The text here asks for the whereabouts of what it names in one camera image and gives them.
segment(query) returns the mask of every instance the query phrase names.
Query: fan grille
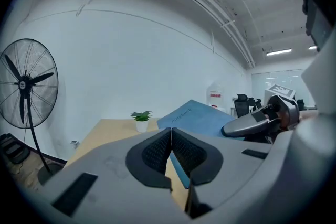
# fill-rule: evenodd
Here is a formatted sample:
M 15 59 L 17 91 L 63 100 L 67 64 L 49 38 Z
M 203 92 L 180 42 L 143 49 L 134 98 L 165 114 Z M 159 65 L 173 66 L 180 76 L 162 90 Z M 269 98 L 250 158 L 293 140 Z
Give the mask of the fan grille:
M 5 55 L 9 56 L 21 75 L 25 72 L 31 78 L 53 72 L 54 74 L 33 86 L 30 103 L 33 127 L 40 125 L 54 108 L 58 93 L 58 74 L 53 57 L 47 48 L 33 39 L 20 39 L 10 44 L 0 57 L 0 114 L 11 125 L 29 128 L 27 100 L 24 102 L 24 123 L 20 117 L 20 90 Z

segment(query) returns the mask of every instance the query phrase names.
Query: potted plant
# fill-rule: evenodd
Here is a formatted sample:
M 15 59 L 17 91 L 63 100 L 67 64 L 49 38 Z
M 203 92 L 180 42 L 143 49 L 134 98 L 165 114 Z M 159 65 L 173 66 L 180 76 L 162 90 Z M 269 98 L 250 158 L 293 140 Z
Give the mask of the potted plant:
M 138 113 L 138 112 L 133 112 L 133 114 L 131 114 L 131 116 L 135 119 L 135 121 L 137 122 L 136 124 L 136 130 L 140 133 L 144 133 L 147 131 L 147 127 L 148 127 L 148 119 L 150 118 L 150 114 L 152 113 L 152 111 L 145 111 L 142 113 Z

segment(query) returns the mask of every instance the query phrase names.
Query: fan blade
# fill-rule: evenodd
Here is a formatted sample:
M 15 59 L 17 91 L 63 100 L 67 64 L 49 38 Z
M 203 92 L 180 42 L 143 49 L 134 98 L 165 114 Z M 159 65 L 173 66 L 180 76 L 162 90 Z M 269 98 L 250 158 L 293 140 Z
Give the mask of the fan blade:
M 44 74 L 44 75 L 41 75 L 41 76 L 38 76 L 38 77 L 35 77 L 33 79 L 31 79 L 29 81 L 30 84 L 35 84 L 35 83 L 39 83 L 49 77 L 51 77 L 54 73 L 47 73 L 47 74 Z
M 21 93 L 20 97 L 20 115 L 22 123 L 25 123 L 25 106 L 24 106 L 24 95 Z
M 5 58 L 6 58 L 8 66 L 9 66 L 10 70 L 13 72 L 14 76 L 17 78 L 17 80 L 20 80 L 21 75 L 20 75 L 19 71 L 17 71 L 17 68 L 13 64 L 12 60 L 7 55 L 5 55 Z

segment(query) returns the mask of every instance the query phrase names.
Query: wooden table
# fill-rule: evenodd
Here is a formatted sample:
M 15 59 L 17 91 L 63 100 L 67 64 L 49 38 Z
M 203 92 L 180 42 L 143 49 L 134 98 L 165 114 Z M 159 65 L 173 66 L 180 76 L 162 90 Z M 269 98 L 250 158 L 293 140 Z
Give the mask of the wooden table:
M 155 131 L 158 129 L 156 122 L 157 119 L 149 120 L 148 131 Z M 139 132 L 135 128 L 135 120 L 100 120 L 78 146 L 76 152 L 69 159 L 65 167 L 71 165 L 80 157 L 100 145 L 135 136 L 137 134 L 139 134 Z M 183 187 L 170 158 L 168 158 L 167 161 L 166 176 L 172 181 L 172 196 L 174 200 L 180 208 L 184 210 L 188 190 Z

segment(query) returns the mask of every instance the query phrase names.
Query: fan base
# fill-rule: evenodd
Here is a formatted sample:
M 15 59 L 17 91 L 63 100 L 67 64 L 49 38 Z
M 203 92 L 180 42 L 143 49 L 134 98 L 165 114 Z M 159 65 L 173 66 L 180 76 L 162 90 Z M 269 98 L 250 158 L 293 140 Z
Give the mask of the fan base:
M 63 167 L 56 163 L 48 164 L 50 172 L 47 171 L 45 166 L 43 166 L 37 173 L 37 179 L 40 184 L 43 186 L 54 174 L 62 170 Z

